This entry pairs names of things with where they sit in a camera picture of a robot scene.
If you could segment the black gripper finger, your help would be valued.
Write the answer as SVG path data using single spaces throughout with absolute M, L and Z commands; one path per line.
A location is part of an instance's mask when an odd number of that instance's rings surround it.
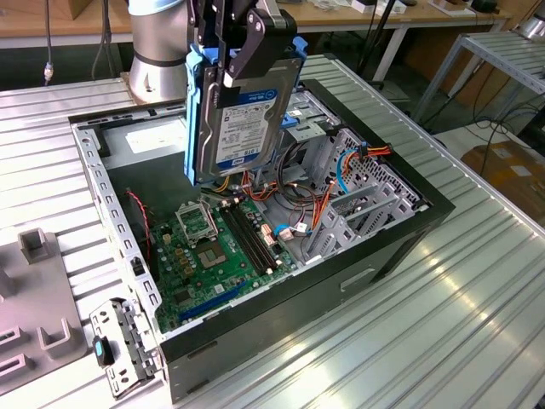
M 223 38 L 223 2 L 192 0 L 188 2 L 188 19 L 193 43 L 211 64 L 225 67 L 226 44 Z
M 240 86 L 243 80 L 261 78 L 281 60 L 296 35 L 295 19 L 284 9 L 270 15 L 254 7 L 247 14 L 246 39 L 225 64 L 223 84 Z

